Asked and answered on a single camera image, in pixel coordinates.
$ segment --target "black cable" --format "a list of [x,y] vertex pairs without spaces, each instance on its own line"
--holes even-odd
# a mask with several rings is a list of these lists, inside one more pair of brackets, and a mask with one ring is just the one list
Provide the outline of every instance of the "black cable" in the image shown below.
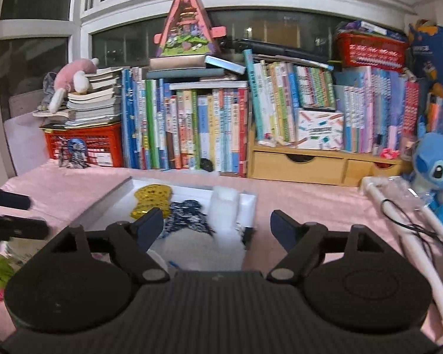
[[[384,211],[384,204],[385,203],[390,203],[398,211],[400,211],[402,213],[402,215],[405,217],[405,219],[407,219],[407,221],[409,221],[409,224],[403,224],[401,222],[398,222],[398,221],[392,219],[389,215],[387,215],[386,212]],[[430,237],[433,240],[433,242],[438,243],[439,245],[441,245],[443,247],[443,241],[441,240],[439,235],[436,232],[434,232],[434,231],[425,229],[423,226],[420,226],[419,224],[415,224],[411,220],[409,215],[399,205],[397,205],[391,199],[384,199],[381,202],[381,212],[384,215],[384,217],[386,217],[389,221],[393,222],[394,224],[396,224],[396,225],[398,225],[400,227],[403,227],[405,229],[408,229],[408,230],[414,232],[414,234],[417,236],[417,238],[421,241],[422,248],[425,251],[425,254],[428,255],[428,257],[432,261],[433,266],[435,267],[435,256],[433,254],[430,242],[427,241],[426,239],[424,239],[422,235],[426,235],[426,236]]]

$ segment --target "cardboard box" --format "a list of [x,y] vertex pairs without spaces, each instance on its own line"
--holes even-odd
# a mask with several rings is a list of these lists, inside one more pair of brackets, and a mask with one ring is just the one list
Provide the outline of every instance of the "cardboard box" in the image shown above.
[[343,113],[299,109],[297,149],[341,150]]
[[414,58],[413,72],[430,82],[430,92],[443,98],[443,27],[409,26]]

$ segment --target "blue patterned cloth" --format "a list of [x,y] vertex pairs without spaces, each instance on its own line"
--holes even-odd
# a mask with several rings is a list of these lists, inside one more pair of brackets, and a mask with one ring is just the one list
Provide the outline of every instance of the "blue patterned cloth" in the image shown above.
[[207,216],[202,213],[202,205],[194,199],[170,204],[170,216],[166,219],[159,238],[166,238],[170,233],[188,228],[199,233],[213,236],[214,231],[208,226]]

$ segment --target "bookshelf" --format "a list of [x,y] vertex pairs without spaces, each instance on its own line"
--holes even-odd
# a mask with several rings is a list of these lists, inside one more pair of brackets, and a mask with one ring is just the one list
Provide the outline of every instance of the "bookshelf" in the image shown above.
[[408,162],[375,157],[370,153],[258,145],[254,128],[249,133],[248,156],[249,178],[275,181],[358,186],[363,177],[396,176],[411,171]]

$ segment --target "pink tablecloth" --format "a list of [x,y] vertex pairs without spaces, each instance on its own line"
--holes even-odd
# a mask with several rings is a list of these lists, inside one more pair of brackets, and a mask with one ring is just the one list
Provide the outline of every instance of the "pink tablecloth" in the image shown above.
[[[3,186],[4,190],[32,197],[33,208],[26,212],[0,207],[0,214],[43,217],[57,233],[129,176],[158,178],[171,183],[223,185],[256,193],[258,203],[254,227],[257,232],[247,252],[245,268],[267,272],[286,254],[270,232],[270,214],[275,209],[284,211],[300,223],[316,221],[330,230],[349,230],[352,224],[365,224],[398,249],[397,240],[384,218],[356,188],[220,177],[187,171],[95,167],[65,169],[58,168],[50,161],[23,176],[10,179]],[[443,279],[443,257],[437,262],[438,272]],[[441,325],[435,310],[431,309],[423,330],[432,339],[441,336]],[[10,317],[0,302],[0,339],[5,339],[13,331]]]

